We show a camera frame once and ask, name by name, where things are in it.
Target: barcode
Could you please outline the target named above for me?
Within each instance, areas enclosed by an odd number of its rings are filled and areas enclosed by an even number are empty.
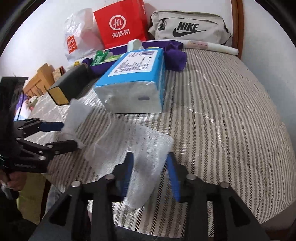
[[[154,50],[152,50],[152,51],[143,51],[143,52],[141,52],[141,55],[153,55],[154,54]]]

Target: green snack package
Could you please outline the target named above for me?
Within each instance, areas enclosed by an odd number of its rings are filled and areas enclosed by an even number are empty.
[[[95,65],[100,64],[106,58],[108,53],[109,53],[109,50],[107,50],[107,51],[98,50],[96,52],[96,56],[95,56],[93,62],[91,63],[91,66],[95,66]]]
[[[99,64],[103,64],[103,63],[111,62],[111,61],[114,61],[114,60],[118,60],[121,56],[122,56],[122,54],[119,54],[119,55],[113,55],[113,56],[111,56],[111,57],[105,59],[104,61],[102,61],[102,62],[99,63]]]

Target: nike swoosh logo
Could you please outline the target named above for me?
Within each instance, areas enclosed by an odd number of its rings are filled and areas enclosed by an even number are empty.
[[[188,35],[188,34],[194,34],[194,33],[203,32],[203,31],[205,31],[205,30],[189,31],[189,32],[178,33],[176,31],[176,28],[175,28],[174,31],[173,31],[173,36],[174,37],[182,37],[182,36],[185,36],[185,35]]]

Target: striped tablecloth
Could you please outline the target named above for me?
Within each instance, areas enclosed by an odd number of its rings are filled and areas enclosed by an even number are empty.
[[[205,50],[184,51],[188,55],[184,71],[166,71],[163,113],[116,117],[173,137],[173,152],[190,173],[205,182],[230,183],[258,221],[265,222],[296,199],[296,161],[286,127],[263,86],[237,57]],[[79,101],[94,107],[77,130],[86,147],[56,156],[46,175],[62,192],[74,180],[87,183],[99,178],[83,154],[104,133],[108,113],[93,90]],[[56,106],[46,94],[30,117],[63,121],[67,109]],[[56,139],[56,133],[37,133],[28,138],[40,144]],[[178,238],[184,234],[186,208],[172,198],[164,170],[142,208],[113,204],[114,222],[137,232]],[[213,236],[210,202],[208,214],[209,235]]]

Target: human hand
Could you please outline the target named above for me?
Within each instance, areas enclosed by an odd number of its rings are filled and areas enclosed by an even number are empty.
[[[25,172],[12,172],[9,174],[10,181],[2,170],[0,170],[0,182],[7,184],[7,186],[15,191],[23,190],[26,180],[27,173]]]

